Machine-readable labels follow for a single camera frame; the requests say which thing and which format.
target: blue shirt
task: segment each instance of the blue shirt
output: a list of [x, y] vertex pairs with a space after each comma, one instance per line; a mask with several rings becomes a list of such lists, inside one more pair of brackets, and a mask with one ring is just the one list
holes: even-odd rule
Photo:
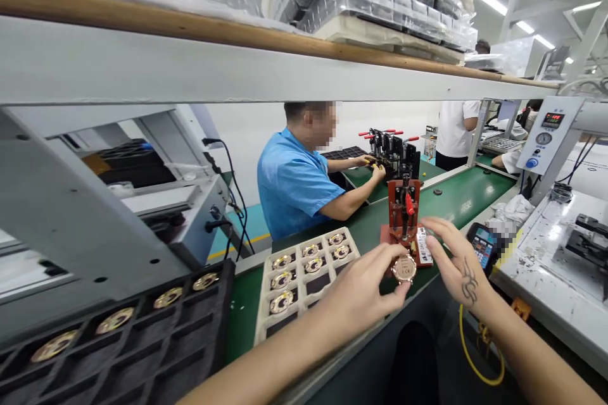
[[287, 128], [262, 151], [258, 190], [274, 240], [329, 220], [319, 210], [345, 192], [327, 176], [327, 159], [307, 151]]

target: ceiling light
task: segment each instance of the ceiling light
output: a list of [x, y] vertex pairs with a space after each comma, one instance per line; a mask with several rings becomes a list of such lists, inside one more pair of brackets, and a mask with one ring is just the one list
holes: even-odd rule
[[481, 0], [481, 1], [484, 2], [486, 5], [488, 5], [490, 8], [492, 8], [495, 11], [497, 11], [498, 13], [500, 13], [501, 15], [505, 16], [507, 14], [507, 7], [504, 6], [498, 0]]
[[517, 22], [516, 25], [529, 35], [534, 33], [534, 29], [523, 21]]
[[597, 8], [598, 6], [600, 6], [601, 4], [602, 4], [602, 2], [595, 2], [595, 3], [589, 3], [586, 5], [577, 6], [576, 8], [572, 9], [572, 12], [578, 13], [579, 11], [584, 11], [586, 9], [594, 9], [594, 8]]
[[555, 46], [551, 43], [549, 43], [549, 41], [547, 41], [546, 39], [544, 39], [541, 35], [534, 35], [534, 38], [543, 46], [545, 46], [548, 49], [555, 49]]

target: red handle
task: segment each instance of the red handle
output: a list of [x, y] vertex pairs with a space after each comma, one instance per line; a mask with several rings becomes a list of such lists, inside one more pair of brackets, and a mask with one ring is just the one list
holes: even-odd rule
[[405, 195], [405, 210], [408, 215], [414, 215], [414, 203], [409, 193]]

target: storage shelf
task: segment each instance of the storage shelf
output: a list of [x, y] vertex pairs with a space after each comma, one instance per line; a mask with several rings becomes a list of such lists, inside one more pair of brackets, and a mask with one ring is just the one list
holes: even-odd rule
[[0, 15], [0, 106], [529, 99], [557, 92], [555, 84], [119, 0], [0, 0]]

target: watch part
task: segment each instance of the watch part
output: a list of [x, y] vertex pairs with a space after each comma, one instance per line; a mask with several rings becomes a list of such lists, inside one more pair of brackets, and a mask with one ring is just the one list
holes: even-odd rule
[[182, 295], [184, 289], [181, 287], [171, 288], [166, 293], [161, 294], [154, 301], [154, 308], [160, 309], [173, 304]]
[[344, 239], [345, 239], [344, 235], [342, 235], [342, 234], [334, 234], [332, 237], [329, 238], [329, 244], [330, 245], [338, 245]]
[[346, 255], [350, 253], [350, 247], [341, 246], [334, 251], [334, 259], [343, 259], [346, 258]]
[[304, 266], [304, 270], [308, 273], [317, 273], [323, 266], [323, 260], [320, 258], [311, 259]]
[[217, 282], [220, 278], [217, 276], [215, 272], [211, 272], [209, 274], [203, 275], [192, 285], [192, 289], [194, 291], [202, 291], [204, 289], [209, 288], [215, 282]]
[[291, 255], [283, 255], [272, 263], [273, 269], [283, 269], [291, 262]]
[[285, 271], [283, 273], [278, 274], [275, 278], [270, 282], [270, 288], [272, 289], [281, 289], [285, 288], [289, 285], [291, 279], [293, 278], [293, 274], [290, 271]]
[[78, 334], [78, 330], [72, 330], [68, 332], [64, 332], [63, 334], [55, 337], [53, 340], [49, 340], [44, 345], [42, 345], [34, 355], [31, 357], [31, 362], [39, 363], [46, 361], [47, 359], [51, 359], [65, 350], [72, 340], [76, 338]]
[[95, 330], [95, 334], [101, 335], [104, 333], [112, 332], [115, 329], [121, 327], [124, 323], [130, 320], [131, 316], [133, 316], [133, 312], [135, 311], [135, 307], [127, 307], [122, 310], [118, 310], [116, 313], [113, 313], [105, 320], [103, 320], [97, 329]]
[[275, 314], [284, 312], [292, 302], [293, 293], [291, 291], [283, 291], [270, 302], [270, 312]]
[[308, 246], [304, 249], [302, 254], [304, 256], [315, 256], [319, 252], [319, 247], [316, 244]]
[[416, 262], [406, 253], [395, 260], [391, 271], [399, 284], [402, 284], [403, 282], [411, 283], [416, 275]]

